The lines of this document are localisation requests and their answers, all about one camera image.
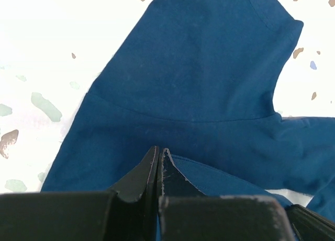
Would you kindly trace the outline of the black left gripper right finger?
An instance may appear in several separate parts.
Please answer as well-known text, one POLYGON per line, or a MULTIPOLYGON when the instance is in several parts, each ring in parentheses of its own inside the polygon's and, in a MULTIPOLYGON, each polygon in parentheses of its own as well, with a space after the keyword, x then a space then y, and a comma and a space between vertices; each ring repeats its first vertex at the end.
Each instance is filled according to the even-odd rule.
POLYGON ((161 156, 161 240, 295 240, 285 210, 264 195, 204 195, 176 167, 170 150, 161 156))

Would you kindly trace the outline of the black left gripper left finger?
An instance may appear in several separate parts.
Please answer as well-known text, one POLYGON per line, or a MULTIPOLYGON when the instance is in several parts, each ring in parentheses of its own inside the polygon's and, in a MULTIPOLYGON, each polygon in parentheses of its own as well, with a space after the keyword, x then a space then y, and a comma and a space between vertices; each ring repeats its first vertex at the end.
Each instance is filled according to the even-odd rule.
POLYGON ((159 148, 104 191, 1 195, 1 240, 155 240, 159 148))

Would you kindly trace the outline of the navy blue printed t-shirt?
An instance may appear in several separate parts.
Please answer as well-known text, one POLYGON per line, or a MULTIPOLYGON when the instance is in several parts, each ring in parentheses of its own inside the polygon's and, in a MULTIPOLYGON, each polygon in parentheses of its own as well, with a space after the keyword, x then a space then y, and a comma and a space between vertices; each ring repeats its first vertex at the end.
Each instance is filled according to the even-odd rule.
POLYGON ((334 119, 273 108, 302 29, 277 0, 154 0, 85 95, 42 190, 105 190, 160 146, 208 196, 288 189, 334 220, 334 119))

